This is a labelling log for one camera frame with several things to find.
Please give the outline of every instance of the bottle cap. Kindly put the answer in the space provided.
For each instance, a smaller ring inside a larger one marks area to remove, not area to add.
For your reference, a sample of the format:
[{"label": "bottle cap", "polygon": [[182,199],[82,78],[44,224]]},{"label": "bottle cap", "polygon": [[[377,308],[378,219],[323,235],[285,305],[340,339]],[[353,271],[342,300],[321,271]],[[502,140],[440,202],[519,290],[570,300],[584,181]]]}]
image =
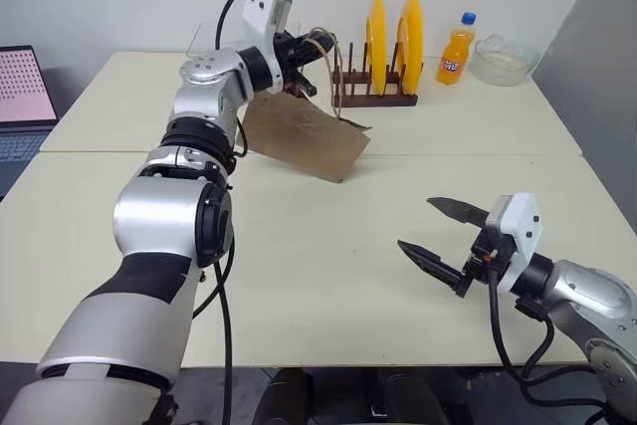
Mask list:
[{"label": "bottle cap", "polygon": [[462,23],[465,25],[474,25],[476,21],[476,14],[473,12],[465,12],[462,14]]}]

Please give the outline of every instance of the white table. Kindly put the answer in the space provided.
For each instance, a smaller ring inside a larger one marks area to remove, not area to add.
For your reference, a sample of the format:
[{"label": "white table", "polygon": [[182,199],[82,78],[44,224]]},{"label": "white table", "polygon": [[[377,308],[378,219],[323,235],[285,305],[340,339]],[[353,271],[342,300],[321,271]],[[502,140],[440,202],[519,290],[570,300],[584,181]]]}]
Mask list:
[{"label": "white table", "polygon": [[[112,206],[142,153],[41,153],[0,203],[0,359],[38,361],[79,300],[120,255]],[[463,300],[420,272],[404,239],[462,266],[478,230],[425,199],[490,208],[536,193],[538,251],[603,268],[637,290],[637,238],[581,157],[363,156],[342,184],[252,154],[231,177],[236,264],[229,282],[237,365],[495,364],[487,288]],[[212,287],[203,284],[198,302]],[[503,300],[514,361],[543,327]],[[545,361],[583,357],[561,334]],[[184,366],[223,363],[214,304],[193,324]]]},{"label": "white table", "polygon": [[[150,151],[165,131],[183,54],[114,54],[76,101],[42,151]],[[537,85],[494,87],[465,72],[458,85],[435,81],[425,63],[416,106],[349,108],[344,116],[372,126],[364,154],[551,154],[581,150]],[[323,61],[306,67],[327,108]]]}]

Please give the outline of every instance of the orange soda bottle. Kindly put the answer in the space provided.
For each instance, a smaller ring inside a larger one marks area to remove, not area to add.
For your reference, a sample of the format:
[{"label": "orange soda bottle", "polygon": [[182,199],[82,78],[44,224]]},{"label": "orange soda bottle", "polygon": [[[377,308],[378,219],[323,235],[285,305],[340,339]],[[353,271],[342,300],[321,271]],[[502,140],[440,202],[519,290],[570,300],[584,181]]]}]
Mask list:
[{"label": "orange soda bottle", "polygon": [[472,27],[475,21],[476,14],[465,12],[462,16],[462,25],[451,31],[449,45],[442,54],[438,66],[438,82],[453,85],[460,80],[460,74],[469,57],[469,46],[476,37]]}]

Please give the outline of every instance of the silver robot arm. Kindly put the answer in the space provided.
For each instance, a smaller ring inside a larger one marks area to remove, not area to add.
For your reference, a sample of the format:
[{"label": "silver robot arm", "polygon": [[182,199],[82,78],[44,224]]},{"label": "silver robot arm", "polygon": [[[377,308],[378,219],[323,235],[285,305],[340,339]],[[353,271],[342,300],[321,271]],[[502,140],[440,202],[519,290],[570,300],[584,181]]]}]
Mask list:
[{"label": "silver robot arm", "polygon": [[637,296],[609,273],[555,263],[540,302],[594,367],[608,404],[637,421]]},{"label": "silver robot arm", "polygon": [[501,196],[490,212],[450,198],[429,198],[452,219],[481,229],[462,272],[417,245],[398,242],[423,271],[463,297],[474,280],[498,278],[497,293],[519,297],[516,308],[538,319],[542,308],[582,350],[607,398],[608,423],[637,422],[637,296],[609,273],[535,252],[542,231],[535,198]]},{"label": "silver robot arm", "polygon": [[[202,268],[234,237],[228,176],[237,110],[255,92],[303,79],[297,67],[320,56],[284,31],[291,3],[246,0],[244,20],[258,45],[203,52],[183,64],[161,144],[114,208],[121,265],[78,304],[37,366],[39,380],[18,393],[3,424],[171,422],[168,392]],[[313,38],[331,48],[330,38]]]}]

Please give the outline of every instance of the laptop keyboard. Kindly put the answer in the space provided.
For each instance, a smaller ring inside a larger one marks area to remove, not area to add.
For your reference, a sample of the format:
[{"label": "laptop keyboard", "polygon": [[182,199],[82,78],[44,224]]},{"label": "laptop keyboard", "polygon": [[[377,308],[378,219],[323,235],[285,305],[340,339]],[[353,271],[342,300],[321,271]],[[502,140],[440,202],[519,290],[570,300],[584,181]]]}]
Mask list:
[{"label": "laptop keyboard", "polygon": [[0,135],[0,163],[30,161],[38,154],[47,133],[18,136]]}]

